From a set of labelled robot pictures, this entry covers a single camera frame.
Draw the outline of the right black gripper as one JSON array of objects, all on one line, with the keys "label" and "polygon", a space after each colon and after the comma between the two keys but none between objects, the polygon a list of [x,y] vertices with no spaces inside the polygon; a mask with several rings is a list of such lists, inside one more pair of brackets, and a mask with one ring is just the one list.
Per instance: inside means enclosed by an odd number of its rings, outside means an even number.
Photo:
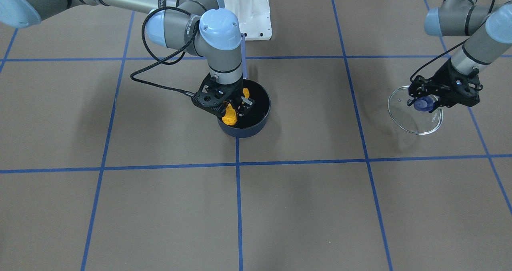
[{"label": "right black gripper", "polygon": [[231,84],[216,83],[216,99],[220,99],[229,103],[239,104],[236,108],[238,116],[247,116],[254,107],[255,101],[246,98],[243,94],[243,78],[239,78]]}]

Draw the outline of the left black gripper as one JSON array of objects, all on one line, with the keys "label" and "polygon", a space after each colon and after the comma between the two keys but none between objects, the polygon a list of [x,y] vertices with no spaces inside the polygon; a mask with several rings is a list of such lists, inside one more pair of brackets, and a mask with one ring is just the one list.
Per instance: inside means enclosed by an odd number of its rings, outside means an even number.
[{"label": "left black gripper", "polygon": [[434,74],[434,83],[438,85],[434,89],[434,94],[438,98],[437,107],[477,105],[480,102],[479,72],[479,67],[473,67],[468,75],[460,73],[452,60],[447,60]]}]

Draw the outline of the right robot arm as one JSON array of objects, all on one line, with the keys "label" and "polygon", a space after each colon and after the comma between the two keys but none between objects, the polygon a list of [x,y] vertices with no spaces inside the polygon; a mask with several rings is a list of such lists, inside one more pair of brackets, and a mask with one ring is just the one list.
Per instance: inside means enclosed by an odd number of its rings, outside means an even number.
[{"label": "right robot arm", "polygon": [[145,84],[138,74],[160,64],[176,64],[188,53],[205,57],[210,69],[199,91],[180,90],[195,106],[218,118],[228,113],[228,105],[238,116],[246,116],[254,106],[254,100],[243,92],[238,18],[225,9],[224,0],[1,0],[1,22],[27,28],[80,5],[112,6],[147,14],[142,42],[155,63],[132,73],[132,80]]}]

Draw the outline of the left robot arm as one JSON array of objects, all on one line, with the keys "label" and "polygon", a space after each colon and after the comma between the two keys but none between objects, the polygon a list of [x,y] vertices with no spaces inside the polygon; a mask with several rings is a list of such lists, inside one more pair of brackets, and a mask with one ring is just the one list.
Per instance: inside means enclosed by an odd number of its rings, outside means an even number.
[{"label": "left robot arm", "polygon": [[433,109],[480,102],[479,75],[511,47],[511,3],[479,6],[477,0],[443,0],[424,22],[431,36],[465,36],[461,47],[427,80]]}]

